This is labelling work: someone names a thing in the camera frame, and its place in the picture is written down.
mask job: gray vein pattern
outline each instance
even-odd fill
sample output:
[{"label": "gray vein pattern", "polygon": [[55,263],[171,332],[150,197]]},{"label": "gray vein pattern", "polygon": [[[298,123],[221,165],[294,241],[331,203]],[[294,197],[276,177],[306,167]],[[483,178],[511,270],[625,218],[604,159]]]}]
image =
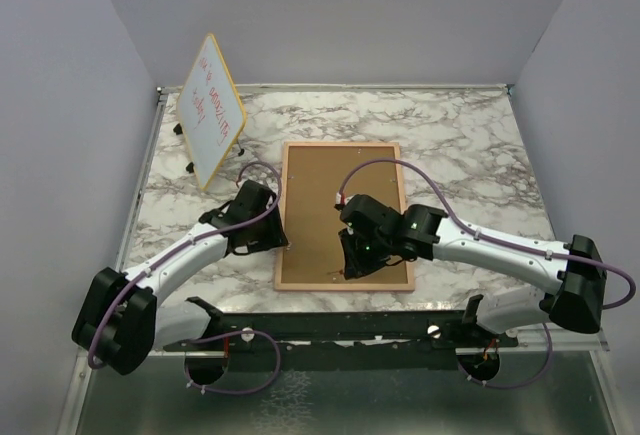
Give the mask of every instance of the gray vein pattern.
[{"label": "gray vein pattern", "polygon": [[[127,265],[175,242],[198,217],[233,198],[247,162],[282,166],[285,141],[398,142],[401,157],[436,180],[460,217],[525,237],[550,239],[531,166],[506,94],[500,90],[266,92],[242,96],[248,121],[208,193],[185,171],[189,163],[171,95],[160,129]],[[439,206],[429,187],[403,169],[408,203]],[[275,184],[266,173],[250,176]],[[412,293],[276,292],[275,253],[228,256],[185,283],[167,304],[199,296],[223,311],[302,312],[444,310],[517,280],[450,262],[415,262]]]}]

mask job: gray wall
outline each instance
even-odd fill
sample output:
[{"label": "gray wall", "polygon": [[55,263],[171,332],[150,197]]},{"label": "gray wall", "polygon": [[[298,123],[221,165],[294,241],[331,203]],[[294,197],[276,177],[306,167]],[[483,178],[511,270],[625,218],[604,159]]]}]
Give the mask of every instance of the gray wall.
[{"label": "gray wall", "polygon": [[[640,282],[640,3],[564,0],[516,85],[514,109],[557,235],[594,238]],[[609,276],[607,298],[625,283]],[[640,301],[605,314],[640,429]]]},{"label": "gray wall", "polygon": [[109,0],[1,0],[0,433],[55,431],[155,106]]},{"label": "gray wall", "polygon": [[208,31],[240,83],[513,83],[561,0],[112,1],[182,85]]}]

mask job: wooden board frame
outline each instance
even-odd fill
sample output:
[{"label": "wooden board frame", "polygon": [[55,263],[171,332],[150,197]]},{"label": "wooden board frame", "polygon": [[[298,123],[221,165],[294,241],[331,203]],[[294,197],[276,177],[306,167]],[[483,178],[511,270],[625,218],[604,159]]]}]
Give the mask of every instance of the wooden board frame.
[{"label": "wooden board frame", "polygon": [[[282,195],[280,196],[280,213],[284,226],[287,206],[287,180],[289,172],[289,149],[292,147],[384,147],[393,148],[395,159],[400,159],[400,145],[386,142],[285,142],[282,159]],[[402,166],[395,165],[396,180],[398,181],[398,198],[400,210],[407,209],[407,198],[404,188],[404,176]],[[283,283],[282,269],[284,262],[284,248],[278,249],[276,254],[275,289],[283,291],[322,291],[322,292],[412,292],[415,290],[415,275],[413,263],[406,262],[407,283],[359,283],[359,284],[330,284],[330,283]]]}]

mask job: corkboard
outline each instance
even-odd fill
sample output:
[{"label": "corkboard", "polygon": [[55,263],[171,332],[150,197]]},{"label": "corkboard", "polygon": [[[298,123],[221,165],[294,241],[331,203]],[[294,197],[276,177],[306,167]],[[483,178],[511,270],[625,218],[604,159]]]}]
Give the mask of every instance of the corkboard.
[{"label": "corkboard", "polygon": [[[403,262],[363,278],[345,280],[338,232],[345,228],[333,208],[344,177],[373,158],[398,158],[395,143],[289,142],[284,147],[280,213],[290,245],[277,255],[277,290],[412,291],[413,267]],[[406,209],[399,165],[377,163],[357,172],[346,194],[365,193],[400,212]]]}]

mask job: small whiteboard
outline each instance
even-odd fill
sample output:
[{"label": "small whiteboard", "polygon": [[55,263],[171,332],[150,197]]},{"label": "small whiteboard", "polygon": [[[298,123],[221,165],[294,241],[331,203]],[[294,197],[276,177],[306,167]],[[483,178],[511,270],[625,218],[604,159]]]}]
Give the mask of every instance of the small whiteboard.
[{"label": "small whiteboard", "polygon": [[247,122],[236,87],[209,33],[177,104],[178,120],[202,190],[206,190]]}]

